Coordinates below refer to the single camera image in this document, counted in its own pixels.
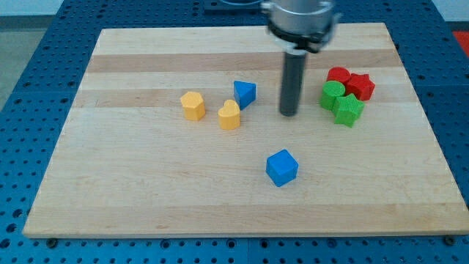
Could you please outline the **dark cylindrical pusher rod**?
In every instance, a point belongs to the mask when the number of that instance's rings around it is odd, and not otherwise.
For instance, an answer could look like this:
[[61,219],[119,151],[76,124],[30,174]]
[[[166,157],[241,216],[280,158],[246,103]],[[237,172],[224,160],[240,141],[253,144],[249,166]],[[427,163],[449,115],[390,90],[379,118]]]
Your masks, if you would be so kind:
[[286,117],[298,112],[306,57],[306,53],[284,53],[279,111]]

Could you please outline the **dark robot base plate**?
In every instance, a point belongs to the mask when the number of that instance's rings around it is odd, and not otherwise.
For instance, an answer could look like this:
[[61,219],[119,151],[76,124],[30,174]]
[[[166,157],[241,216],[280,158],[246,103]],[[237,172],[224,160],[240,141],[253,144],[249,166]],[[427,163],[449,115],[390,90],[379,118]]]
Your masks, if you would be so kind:
[[203,0],[204,12],[209,14],[246,13],[260,11],[262,0]]

